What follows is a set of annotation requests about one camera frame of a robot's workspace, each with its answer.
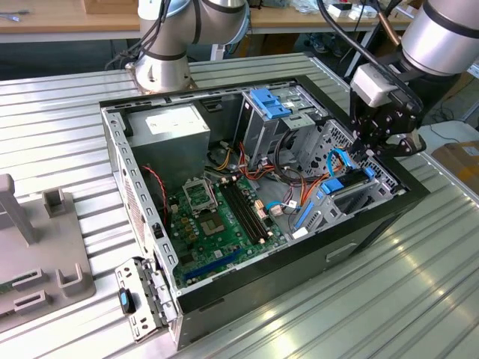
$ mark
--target blue connector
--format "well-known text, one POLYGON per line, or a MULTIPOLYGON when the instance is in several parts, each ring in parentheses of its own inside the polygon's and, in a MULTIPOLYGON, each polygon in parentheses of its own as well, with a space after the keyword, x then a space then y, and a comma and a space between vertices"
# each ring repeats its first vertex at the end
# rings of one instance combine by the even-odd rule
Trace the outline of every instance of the blue connector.
POLYGON ((347 154, 346 151, 342 150, 341 148, 333 148, 331 152, 328 153, 328 158, 326 159, 326 165, 328 166, 329 174, 333 177, 335 175, 334 170, 332 169, 332 156, 336 154, 339 156, 340 160, 344 163, 346 167, 355 169, 356 165, 353 161, 351 161, 350 156, 347 154))
POLYGON ((337 178, 331 178, 321 183, 321 189, 326 194, 331 194, 333 192, 339 191, 342 188, 344 188, 344 186, 337 178))
POLYGON ((258 88, 251 90, 251 98, 256 102, 262 110, 265 111, 269 119, 289 116, 293 112, 285 108, 277 96, 273 95, 267 88, 258 88))
POLYGON ((364 173, 369 177, 369 180, 372 180, 376 176, 376 172, 371 167, 366 167, 364 173))
POLYGON ((305 208, 305 211, 302 213, 301 217, 299 217, 299 220, 296 222, 294 225, 294 229, 297 230, 298 228, 301 227, 302 222, 305 221, 306 216, 309 214, 309 212, 313 209, 314 207, 314 202, 312 200, 309 201, 308 205, 305 208))

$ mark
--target blue pcie slot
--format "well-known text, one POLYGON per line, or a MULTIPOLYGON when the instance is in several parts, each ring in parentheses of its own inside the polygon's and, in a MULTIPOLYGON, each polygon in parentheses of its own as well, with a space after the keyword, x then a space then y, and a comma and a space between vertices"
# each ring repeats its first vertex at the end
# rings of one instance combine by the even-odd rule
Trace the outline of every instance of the blue pcie slot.
POLYGON ((306 206, 305 211, 302 213, 301 217, 299 218, 299 220, 298 220, 298 221, 296 222, 296 224, 294 225, 294 228, 295 228, 295 229, 298 229, 298 228, 301 227, 302 222, 305 221, 306 216, 307 216, 308 213, 311 211, 311 209, 313 208, 313 206, 314 206, 314 203, 313 203, 313 201, 310 200, 310 201, 308 202, 308 205, 306 206))
POLYGON ((228 254, 227 256, 224 256, 223 258, 220 258, 219 260, 215 260, 214 262, 206 264, 205 266, 202 266, 198 269, 195 269, 191 271, 190 273, 186 273, 183 276, 183 278, 184 280, 192 279, 199 275, 209 273, 213 271, 214 269, 217 269, 218 267, 226 266, 227 264, 233 262, 241 254, 241 252, 242 252, 242 249, 234 251, 232 254, 228 254))

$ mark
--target ram slot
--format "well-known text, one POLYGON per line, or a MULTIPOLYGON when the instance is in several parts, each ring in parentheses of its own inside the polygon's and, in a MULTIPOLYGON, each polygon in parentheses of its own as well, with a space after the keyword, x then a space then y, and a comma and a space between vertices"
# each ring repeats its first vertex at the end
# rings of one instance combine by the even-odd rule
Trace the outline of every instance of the ram slot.
POLYGON ((246 231, 253 245, 260 239, 267 238, 267 232, 255 215, 248 202, 236 185, 221 185, 219 188, 226 202, 236 216, 241 227, 246 231))

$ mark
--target gray holder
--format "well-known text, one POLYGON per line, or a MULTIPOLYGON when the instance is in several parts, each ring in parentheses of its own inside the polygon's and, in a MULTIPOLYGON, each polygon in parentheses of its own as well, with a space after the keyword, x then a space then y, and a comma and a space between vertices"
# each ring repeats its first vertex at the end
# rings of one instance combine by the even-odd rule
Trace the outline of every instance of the gray holder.
POLYGON ((0 332, 95 293, 72 195, 53 188, 20 205, 14 193, 0 175, 0 332))

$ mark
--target aluminum workbench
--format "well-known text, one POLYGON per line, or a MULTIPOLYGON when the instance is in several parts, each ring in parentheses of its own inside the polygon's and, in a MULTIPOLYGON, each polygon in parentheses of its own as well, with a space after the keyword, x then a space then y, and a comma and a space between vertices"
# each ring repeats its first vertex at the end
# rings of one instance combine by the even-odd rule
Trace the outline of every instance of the aluminum workbench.
MULTIPOLYGON (((348 87, 301 54, 198 63, 198 87, 308 75, 348 111, 348 87)), ((0 358, 167 358, 136 345, 113 270, 139 255, 112 177, 98 102, 137 94, 124 71, 0 83, 0 168, 20 201, 73 193, 97 293, 0 334, 0 358)), ((178 358, 477 358, 478 196, 425 154, 401 159, 432 192, 371 248, 177 353, 178 358)))

